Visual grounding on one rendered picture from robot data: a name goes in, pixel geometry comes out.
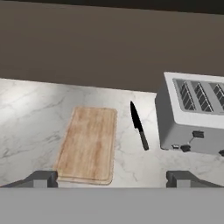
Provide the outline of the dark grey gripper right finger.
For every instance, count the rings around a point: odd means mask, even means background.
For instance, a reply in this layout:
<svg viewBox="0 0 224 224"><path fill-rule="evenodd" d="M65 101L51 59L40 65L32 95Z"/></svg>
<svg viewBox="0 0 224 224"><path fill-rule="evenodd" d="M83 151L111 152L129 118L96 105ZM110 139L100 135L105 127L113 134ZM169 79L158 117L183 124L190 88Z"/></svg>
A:
<svg viewBox="0 0 224 224"><path fill-rule="evenodd" d="M167 171L166 179L167 188L220 187L220 185L197 178L189 171Z"/></svg>

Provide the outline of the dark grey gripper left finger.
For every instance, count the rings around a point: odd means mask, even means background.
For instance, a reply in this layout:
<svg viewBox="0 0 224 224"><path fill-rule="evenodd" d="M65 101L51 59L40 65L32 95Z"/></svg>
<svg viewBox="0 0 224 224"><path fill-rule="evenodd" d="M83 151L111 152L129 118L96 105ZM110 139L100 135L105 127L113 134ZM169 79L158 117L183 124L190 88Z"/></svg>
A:
<svg viewBox="0 0 224 224"><path fill-rule="evenodd" d="M34 171L27 178L9 183L4 187L57 188L57 171Z"/></svg>

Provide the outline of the wooden cutting board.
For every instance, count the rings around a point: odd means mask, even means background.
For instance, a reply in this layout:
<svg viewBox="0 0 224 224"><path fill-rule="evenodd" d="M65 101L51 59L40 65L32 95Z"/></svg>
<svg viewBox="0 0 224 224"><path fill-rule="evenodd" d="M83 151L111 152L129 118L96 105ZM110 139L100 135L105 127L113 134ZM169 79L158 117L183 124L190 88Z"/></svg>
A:
<svg viewBox="0 0 224 224"><path fill-rule="evenodd" d="M112 182L117 111L75 107L53 169L58 181L106 186Z"/></svg>

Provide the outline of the silver toaster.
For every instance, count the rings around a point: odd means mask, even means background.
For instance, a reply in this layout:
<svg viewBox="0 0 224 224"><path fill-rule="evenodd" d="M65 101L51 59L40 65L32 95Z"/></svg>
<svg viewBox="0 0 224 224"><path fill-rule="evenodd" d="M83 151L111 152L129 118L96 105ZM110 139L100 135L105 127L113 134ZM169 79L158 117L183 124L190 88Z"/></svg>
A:
<svg viewBox="0 0 224 224"><path fill-rule="evenodd" d="M224 77L165 72L155 106L161 149L224 157Z"/></svg>

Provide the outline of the black kitchen knife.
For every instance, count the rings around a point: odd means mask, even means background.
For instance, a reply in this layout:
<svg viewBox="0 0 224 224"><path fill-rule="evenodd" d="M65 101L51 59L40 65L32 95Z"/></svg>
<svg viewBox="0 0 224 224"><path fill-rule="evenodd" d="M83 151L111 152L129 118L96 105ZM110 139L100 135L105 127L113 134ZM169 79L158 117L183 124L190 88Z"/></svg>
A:
<svg viewBox="0 0 224 224"><path fill-rule="evenodd" d="M143 129L142 123L140 121L139 115L137 113L137 109L133 102L130 103L130 113L131 113L134 128L138 129L138 132L141 137L142 144L143 144L143 148L147 151L149 149L149 145L148 145L146 136L144 134L144 129Z"/></svg>

